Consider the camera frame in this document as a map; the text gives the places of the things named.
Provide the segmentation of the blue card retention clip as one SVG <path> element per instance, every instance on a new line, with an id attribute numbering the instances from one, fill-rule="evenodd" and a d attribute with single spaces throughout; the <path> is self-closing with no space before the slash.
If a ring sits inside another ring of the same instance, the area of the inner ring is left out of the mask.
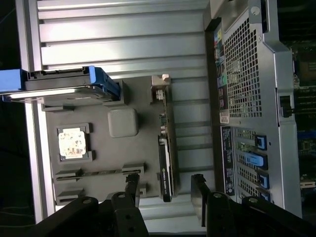
<path id="1" fill-rule="evenodd" d="M 269 192 L 266 192 L 265 190 L 258 190 L 258 193 L 259 193 L 259 197 L 261 199 L 264 199 L 264 200 L 266 200 L 268 202 L 271 201 L 271 195 L 270 195 Z"/>
<path id="2" fill-rule="evenodd" d="M 267 137 L 266 135 L 255 134 L 255 146 L 261 151 L 267 150 Z"/>
<path id="3" fill-rule="evenodd" d="M 258 184 L 260 187 L 268 190 L 270 188 L 269 175 L 265 172 L 257 172 Z"/>
<path id="4" fill-rule="evenodd" d="M 245 163 L 258 167 L 262 170 L 268 170 L 268 156 L 265 154 L 248 152 L 244 153 Z"/>

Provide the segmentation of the blue rear label sticker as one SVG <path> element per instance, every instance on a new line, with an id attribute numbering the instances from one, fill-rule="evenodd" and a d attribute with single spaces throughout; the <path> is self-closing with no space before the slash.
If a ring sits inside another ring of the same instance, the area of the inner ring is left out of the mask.
<path id="1" fill-rule="evenodd" d="M 222 162 L 225 193 L 235 195 L 234 156 L 232 130 L 229 126 L 221 126 Z"/>

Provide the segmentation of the grey parts rack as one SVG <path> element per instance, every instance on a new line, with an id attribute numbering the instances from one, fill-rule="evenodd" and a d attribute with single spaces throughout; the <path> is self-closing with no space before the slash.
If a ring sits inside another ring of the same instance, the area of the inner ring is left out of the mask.
<path id="1" fill-rule="evenodd" d="M 56 205 L 81 196 L 103 201 L 121 191 L 129 174 L 139 175 L 140 196 L 160 197 L 158 116 L 162 104 L 151 104 L 152 76 L 119 79 L 118 101 L 99 95 L 66 96 L 64 105 L 45 109 L 52 188 Z M 83 158 L 59 154 L 58 134 L 80 128 L 85 133 Z"/>

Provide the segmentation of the silver CPU chip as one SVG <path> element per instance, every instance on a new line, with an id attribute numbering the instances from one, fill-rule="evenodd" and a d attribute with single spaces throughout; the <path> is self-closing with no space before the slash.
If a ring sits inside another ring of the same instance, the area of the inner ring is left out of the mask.
<path id="1" fill-rule="evenodd" d="M 64 129 L 58 134 L 59 154 L 65 159 L 83 158 L 86 154 L 85 133 L 80 128 Z"/>

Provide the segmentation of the green motherboard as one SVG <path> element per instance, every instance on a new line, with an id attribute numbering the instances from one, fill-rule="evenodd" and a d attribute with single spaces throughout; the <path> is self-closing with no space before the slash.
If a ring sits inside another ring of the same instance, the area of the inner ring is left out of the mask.
<path id="1" fill-rule="evenodd" d="M 293 49 L 301 197 L 316 195 L 316 42 Z"/>

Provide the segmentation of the open black PC case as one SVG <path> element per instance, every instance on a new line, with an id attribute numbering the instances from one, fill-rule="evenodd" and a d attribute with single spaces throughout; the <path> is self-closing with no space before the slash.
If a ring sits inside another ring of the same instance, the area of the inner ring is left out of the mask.
<path id="1" fill-rule="evenodd" d="M 225 192 L 221 126 L 232 130 L 235 195 L 271 195 L 271 202 L 311 222 L 316 195 L 301 197 L 294 115 L 293 47 L 316 42 L 316 0 L 208 0 L 203 15 L 215 188 Z M 267 150 L 255 146 L 266 135 Z M 268 170 L 244 153 L 268 156 Z M 257 172 L 269 175 L 270 188 Z"/>

